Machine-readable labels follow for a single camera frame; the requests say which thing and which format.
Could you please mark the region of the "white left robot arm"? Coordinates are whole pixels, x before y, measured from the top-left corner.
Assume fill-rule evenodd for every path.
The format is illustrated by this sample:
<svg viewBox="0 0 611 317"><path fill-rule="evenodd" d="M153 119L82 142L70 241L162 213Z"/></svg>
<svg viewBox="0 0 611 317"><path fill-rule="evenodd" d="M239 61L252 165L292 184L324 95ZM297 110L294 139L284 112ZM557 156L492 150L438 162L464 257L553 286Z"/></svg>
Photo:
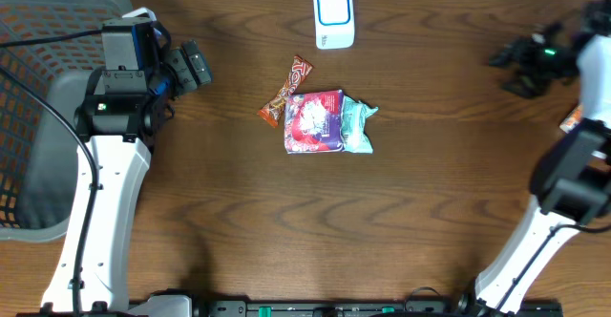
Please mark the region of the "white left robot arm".
<svg viewBox="0 0 611 317"><path fill-rule="evenodd" d="M147 316L130 308L127 263L137 197L172 101L212 78L197 43L175 48L154 16L140 12L100 29L105 64L90 76L69 131L78 175L58 266L42 316Z"/></svg>

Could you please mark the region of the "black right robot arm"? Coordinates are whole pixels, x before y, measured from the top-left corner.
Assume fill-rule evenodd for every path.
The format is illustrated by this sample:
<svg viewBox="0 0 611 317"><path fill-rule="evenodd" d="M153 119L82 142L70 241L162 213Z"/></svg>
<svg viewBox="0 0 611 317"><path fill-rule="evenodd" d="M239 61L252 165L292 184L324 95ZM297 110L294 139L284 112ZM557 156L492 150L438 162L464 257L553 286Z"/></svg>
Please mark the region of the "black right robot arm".
<svg viewBox="0 0 611 317"><path fill-rule="evenodd" d="M560 22L520 36L492 55L489 66L516 66L503 90L523 98L544 95L555 80L580 83L581 118L537 163L525 214L495 260L460 298L464 316L553 316L526 306L528 289L555 254L579 233L605 233L590 222L610 213L610 172L591 166L610 160L610 1L588 3L566 45Z"/></svg>

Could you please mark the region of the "teal white snack packet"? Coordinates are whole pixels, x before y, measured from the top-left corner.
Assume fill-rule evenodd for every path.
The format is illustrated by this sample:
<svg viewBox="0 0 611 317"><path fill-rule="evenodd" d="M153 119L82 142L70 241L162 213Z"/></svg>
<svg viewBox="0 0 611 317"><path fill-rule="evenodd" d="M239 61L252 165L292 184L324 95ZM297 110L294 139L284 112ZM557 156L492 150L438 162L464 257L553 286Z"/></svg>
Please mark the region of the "teal white snack packet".
<svg viewBox="0 0 611 317"><path fill-rule="evenodd" d="M341 138L344 151L355 154L372 154L373 147L365 133L367 119L376 114L378 108L369 107L345 95L341 113Z"/></svg>

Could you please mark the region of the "red Top chocolate bar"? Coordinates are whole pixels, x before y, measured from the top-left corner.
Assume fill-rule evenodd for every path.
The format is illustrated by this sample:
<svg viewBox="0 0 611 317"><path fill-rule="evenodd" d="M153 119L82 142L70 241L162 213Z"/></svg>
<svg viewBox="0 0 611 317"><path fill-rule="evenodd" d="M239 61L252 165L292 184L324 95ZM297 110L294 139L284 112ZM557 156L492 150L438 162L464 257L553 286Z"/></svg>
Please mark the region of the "red Top chocolate bar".
<svg viewBox="0 0 611 317"><path fill-rule="evenodd" d="M272 127L277 127L287 100L295 93L312 69L311 63L295 54L283 87L259 110L258 115Z"/></svg>

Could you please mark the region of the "red blue noodle packet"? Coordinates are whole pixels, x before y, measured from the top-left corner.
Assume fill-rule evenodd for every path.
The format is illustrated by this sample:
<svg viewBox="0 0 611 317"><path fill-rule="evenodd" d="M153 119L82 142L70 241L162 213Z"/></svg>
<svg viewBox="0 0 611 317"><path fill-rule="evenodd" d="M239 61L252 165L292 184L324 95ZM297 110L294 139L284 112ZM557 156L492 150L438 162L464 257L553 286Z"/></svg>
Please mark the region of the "red blue noodle packet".
<svg viewBox="0 0 611 317"><path fill-rule="evenodd" d="M292 95L285 104L284 148L289 154L341 152L342 90Z"/></svg>

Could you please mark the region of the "small orange carton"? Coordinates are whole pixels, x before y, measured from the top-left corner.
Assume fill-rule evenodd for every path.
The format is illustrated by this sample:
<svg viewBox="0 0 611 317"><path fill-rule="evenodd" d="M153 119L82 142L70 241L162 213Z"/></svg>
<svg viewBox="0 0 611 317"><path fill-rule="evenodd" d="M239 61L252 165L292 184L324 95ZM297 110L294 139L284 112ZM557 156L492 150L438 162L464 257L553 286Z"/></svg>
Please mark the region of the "small orange carton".
<svg viewBox="0 0 611 317"><path fill-rule="evenodd" d="M561 122L559 128L564 133L569 133L572 131L581 121L582 119L582 106L576 106L572 112Z"/></svg>

